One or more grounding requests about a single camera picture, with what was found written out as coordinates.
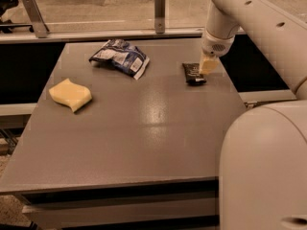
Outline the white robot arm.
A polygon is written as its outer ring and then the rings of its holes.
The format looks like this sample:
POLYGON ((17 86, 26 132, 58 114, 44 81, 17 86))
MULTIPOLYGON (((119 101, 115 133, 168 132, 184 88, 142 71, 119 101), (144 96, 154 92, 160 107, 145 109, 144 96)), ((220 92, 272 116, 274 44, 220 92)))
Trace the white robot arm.
POLYGON ((210 0, 201 71, 243 29, 295 99, 255 107, 228 129, 220 158, 220 230, 306 230, 307 26, 268 0, 210 0))

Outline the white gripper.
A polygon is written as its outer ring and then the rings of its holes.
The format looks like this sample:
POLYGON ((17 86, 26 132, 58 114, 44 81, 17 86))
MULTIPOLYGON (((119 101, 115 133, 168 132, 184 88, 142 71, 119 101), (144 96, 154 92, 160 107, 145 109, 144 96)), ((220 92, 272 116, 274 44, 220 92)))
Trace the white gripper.
POLYGON ((218 66, 218 58, 228 53, 234 38, 218 38, 207 30, 202 33, 199 74, 208 75, 218 66))

